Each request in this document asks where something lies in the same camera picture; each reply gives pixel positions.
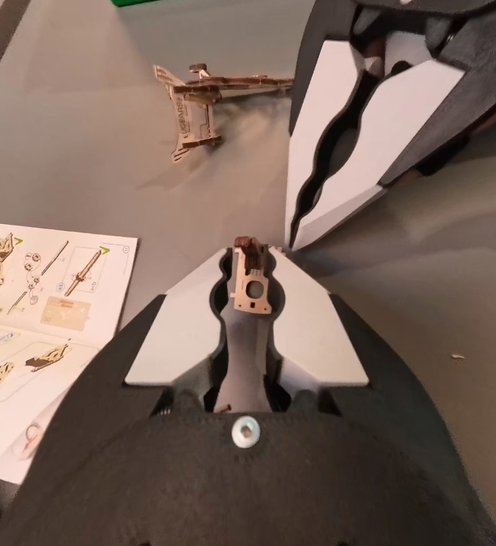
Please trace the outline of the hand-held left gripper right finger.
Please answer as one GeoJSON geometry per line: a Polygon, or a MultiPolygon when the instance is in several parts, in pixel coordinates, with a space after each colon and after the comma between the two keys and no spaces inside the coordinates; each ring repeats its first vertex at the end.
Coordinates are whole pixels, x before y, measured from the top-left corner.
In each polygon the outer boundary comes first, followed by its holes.
{"type": "Polygon", "coordinates": [[[264,388],[272,411],[299,392],[364,388],[369,378],[331,294],[277,247],[269,247],[270,301],[276,304],[265,348],[264,388]]]}

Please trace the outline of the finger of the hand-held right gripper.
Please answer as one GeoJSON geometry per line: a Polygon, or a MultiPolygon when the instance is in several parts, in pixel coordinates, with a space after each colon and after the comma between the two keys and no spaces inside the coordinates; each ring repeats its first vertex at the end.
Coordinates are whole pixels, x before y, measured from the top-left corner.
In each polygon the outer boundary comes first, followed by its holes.
{"type": "Polygon", "coordinates": [[[361,116],[350,157],[325,181],[314,208],[300,222],[294,250],[317,241],[379,197],[379,182],[465,72],[427,60],[385,79],[361,116]]]}
{"type": "Polygon", "coordinates": [[[369,98],[365,58],[349,42],[325,40],[290,139],[285,240],[301,243],[301,220],[316,206],[330,176],[337,143],[354,143],[369,98]]]}

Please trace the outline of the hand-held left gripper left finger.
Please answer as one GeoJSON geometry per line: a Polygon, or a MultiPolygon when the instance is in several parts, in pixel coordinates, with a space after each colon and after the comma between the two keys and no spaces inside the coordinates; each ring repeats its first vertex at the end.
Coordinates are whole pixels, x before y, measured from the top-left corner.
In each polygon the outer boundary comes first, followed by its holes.
{"type": "Polygon", "coordinates": [[[225,350],[221,310],[227,305],[232,249],[218,250],[164,295],[125,382],[206,395],[222,380],[225,350]]]}

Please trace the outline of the pale wooden model part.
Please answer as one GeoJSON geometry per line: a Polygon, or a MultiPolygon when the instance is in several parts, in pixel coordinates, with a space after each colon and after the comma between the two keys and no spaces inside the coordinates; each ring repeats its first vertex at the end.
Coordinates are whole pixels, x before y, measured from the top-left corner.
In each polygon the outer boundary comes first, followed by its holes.
{"type": "Polygon", "coordinates": [[[265,253],[259,256],[256,264],[247,269],[248,256],[243,249],[235,247],[236,265],[234,272],[234,290],[231,292],[234,309],[242,312],[270,315],[269,279],[266,276],[265,253]]]}

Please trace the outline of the small dark wooden part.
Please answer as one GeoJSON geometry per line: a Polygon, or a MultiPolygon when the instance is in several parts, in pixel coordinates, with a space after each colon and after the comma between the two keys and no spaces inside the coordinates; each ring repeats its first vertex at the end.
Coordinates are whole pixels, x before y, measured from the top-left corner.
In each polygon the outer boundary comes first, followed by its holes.
{"type": "Polygon", "coordinates": [[[252,262],[259,263],[267,250],[267,245],[259,242],[254,236],[236,237],[234,247],[244,253],[246,265],[252,262]]]}

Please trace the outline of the wooden model stand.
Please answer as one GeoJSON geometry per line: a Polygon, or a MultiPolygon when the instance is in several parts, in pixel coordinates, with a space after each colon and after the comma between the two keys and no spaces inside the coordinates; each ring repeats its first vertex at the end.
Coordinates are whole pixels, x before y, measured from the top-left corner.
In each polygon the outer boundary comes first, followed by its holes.
{"type": "Polygon", "coordinates": [[[212,75],[205,63],[190,65],[189,71],[197,77],[183,80],[166,68],[153,65],[154,76],[165,87],[176,119],[177,141],[171,153],[174,164],[184,160],[195,148],[222,143],[213,112],[218,103],[259,95],[285,95],[294,84],[293,78],[267,74],[212,75]]]}

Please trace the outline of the instruction booklet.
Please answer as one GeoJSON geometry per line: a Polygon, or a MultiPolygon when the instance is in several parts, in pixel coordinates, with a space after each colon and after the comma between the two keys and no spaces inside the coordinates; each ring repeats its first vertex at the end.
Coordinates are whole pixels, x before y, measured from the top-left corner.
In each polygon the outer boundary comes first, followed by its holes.
{"type": "Polygon", "coordinates": [[[115,335],[138,244],[0,223],[0,459],[115,335]]]}

